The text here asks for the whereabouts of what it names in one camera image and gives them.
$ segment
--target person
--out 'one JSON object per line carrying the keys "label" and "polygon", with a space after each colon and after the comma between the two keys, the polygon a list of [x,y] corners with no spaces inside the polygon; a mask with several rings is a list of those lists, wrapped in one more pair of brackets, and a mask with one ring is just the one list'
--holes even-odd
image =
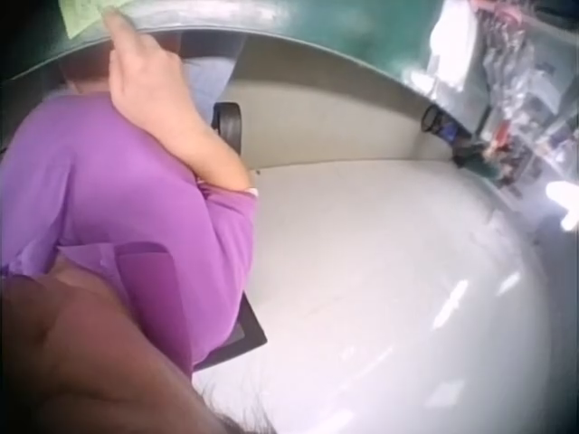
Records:
{"label": "person", "polygon": [[8,428],[249,432],[190,375],[233,328],[256,192],[180,58],[116,10],[104,21],[107,88],[44,101],[1,167]]}

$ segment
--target dark hair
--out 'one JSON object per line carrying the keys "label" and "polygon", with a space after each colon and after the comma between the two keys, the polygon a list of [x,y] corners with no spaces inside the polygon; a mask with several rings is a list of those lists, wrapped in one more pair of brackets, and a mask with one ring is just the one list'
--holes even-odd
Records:
{"label": "dark hair", "polygon": [[222,422],[223,427],[225,428],[225,432],[227,434],[277,434],[278,431],[273,428],[271,423],[264,418],[265,421],[263,422],[263,427],[255,428],[255,429],[246,429],[242,427],[239,423],[235,420],[231,419],[228,416],[220,415],[218,416],[219,420]]}

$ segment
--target white floor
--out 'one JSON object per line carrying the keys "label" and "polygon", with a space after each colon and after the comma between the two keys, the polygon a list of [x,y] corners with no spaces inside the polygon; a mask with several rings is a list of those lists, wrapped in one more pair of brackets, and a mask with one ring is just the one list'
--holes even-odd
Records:
{"label": "white floor", "polygon": [[281,433],[528,433],[549,363],[530,247],[451,165],[260,170],[248,297],[269,342],[198,374]]}

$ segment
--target green countertop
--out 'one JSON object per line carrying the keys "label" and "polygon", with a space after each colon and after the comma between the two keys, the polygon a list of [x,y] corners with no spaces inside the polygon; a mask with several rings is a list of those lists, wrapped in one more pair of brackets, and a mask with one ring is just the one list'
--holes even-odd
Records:
{"label": "green countertop", "polygon": [[[144,31],[215,29],[305,43],[412,87],[407,71],[427,69],[430,37],[443,4],[444,0],[135,0],[121,10]],[[102,25],[96,23],[69,39],[54,0],[30,22],[18,43],[6,50],[3,81],[22,77],[106,37]],[[430,98],[474,131],[488,95],[480,71],[471,69],[464,91],[442,87]]]}

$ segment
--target green paper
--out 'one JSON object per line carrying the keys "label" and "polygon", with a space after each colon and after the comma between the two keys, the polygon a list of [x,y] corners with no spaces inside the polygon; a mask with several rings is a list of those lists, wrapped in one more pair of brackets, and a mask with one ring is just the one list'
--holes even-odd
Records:
{"label": "green paper", "polygon": [[100,11],[107,6],[120,7],[131,0],[59,0],[66,34],[72,39],[100,21]]}

